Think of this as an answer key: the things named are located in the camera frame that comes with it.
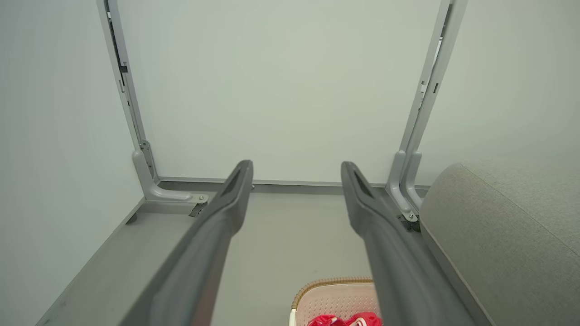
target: gray support bracket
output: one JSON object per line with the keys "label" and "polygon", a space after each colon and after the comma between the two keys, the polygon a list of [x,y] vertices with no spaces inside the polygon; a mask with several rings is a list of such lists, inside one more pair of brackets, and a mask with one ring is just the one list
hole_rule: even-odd
{"label": "gray support bracket", "polygon": [[398,151],[395,153],[393,159],[393,165],[391,166],[391,171],[389,172],[389,179],[387,180],[387,185],[385,190],[389,196],[393,199],[397,207],[405,216],[405,219],[409,222],[416,222],[417,217],[415,214],[411,213],[411,207],[409,203],[401,193],[400,180],[401,174],[403,173],[403,164],[405,163],[405,151]]}
{"label": "gray support bracket", "polygon": [[160,188],[153,182],[149,166],[142,151],[133,152],[133,163],[137,170],[137,176],[143,188],[143,194],[147,201],[179,201],[200,204],[208,201],[206,194],[193,194],[186,191],[167,190]]}
{"label": "gray support bracket", "polygon": [[417,211],[421,209],[421,204],[423,203],[423,200],[419,197],[417,190],[415,189],[415,176],[419,170],[420,163],[421,152],[414,151],[411,153],[407,174],[403,176],[403,182],[401,182],[403,195],[405,195]]}
{"label": "gray support bracket", "polygon": [[141,151],[145,155],[145,162],[147,162],[147,167],[149,168],[153,182],[159,184],[159,177],[157,176],[157,169],[155,168],[155,161],[153,161],[153,153],[151,152],[151,144],[147,140],[141,139],[139,141],[139,147],[141,147]]}

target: partition foot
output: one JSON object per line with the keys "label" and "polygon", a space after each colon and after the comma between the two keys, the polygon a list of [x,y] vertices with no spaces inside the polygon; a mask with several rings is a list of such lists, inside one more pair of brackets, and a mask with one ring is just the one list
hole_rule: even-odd
{"label": "partition foot", "polygon": [[415,177],[417,176],[417,171],[419,170],[419,164],[421,163],[421,152],[415,151],[411,154],[409,159],[409,169],[407,174],[403,176],[403,194],[411,202],[411,205],[419,212],[421,204],[423,204],[423,199],[417,194],[415,189]]}
{"label": "partition foot", "polygon": [[209,196],[206,194],[192,194],[186,191],[167,190],[157,186],[157,184],[153,182],[149,166],[147,165],[145,155],[142,151],[138,150],[133,152],[133,163],[135,164],[135,169],[137,170],[137,175],[141,182],[141,187],[143,188],[145,200],[179,201],[194,204],[207,202]]}
{"label": "partition foot", "polygon": [[403,213],[405,219],[409,222],[415,222],[417,221],[417,217],[411,214],[411,206],[409,206],[409,203],[401,193],[401,189],[399,187],[404,163],[405,151],[396,152],[393,165],[391,166],[391,171],[389,172],[389,179],[387,180],[385,190],[393,199],[401,213]]}

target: red cloth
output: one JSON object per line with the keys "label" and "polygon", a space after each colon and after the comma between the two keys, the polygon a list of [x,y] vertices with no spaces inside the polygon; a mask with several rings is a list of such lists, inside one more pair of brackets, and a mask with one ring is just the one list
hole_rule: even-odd
{"label": "red cloth", "polygon": [[333,314],[323,314],[312,319],[308,323],[308,326],[382,326],[382,325],[383,325],[382,320],[375,313],[357,313],[347,321],[344,321]]}

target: pink basket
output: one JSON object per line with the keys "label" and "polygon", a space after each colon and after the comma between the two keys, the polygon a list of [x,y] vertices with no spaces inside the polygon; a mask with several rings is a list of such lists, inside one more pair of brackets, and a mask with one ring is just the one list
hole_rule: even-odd
{"label": "pink basket", "polygon": [[375,284],[370,277],[325,278],[306,284],[294,298],[289,326],[307,326],[322,314],[348,319],[372,311],[380,317]]}

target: floor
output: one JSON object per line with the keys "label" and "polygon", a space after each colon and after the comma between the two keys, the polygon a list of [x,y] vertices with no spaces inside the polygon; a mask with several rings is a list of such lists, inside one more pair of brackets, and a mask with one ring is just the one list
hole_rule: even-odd
{"label": "floor", "polygon": [[[178,183],[170,188],[210,196],[217,190]],[[122,227],[89,263],[46,324],[117,325],[192,224],[190,210],[144,205],[137,221]],[[340,188],[256,186],[230,244],[212,325],[287,325],[294,296],[308,282],[370,275]]]}

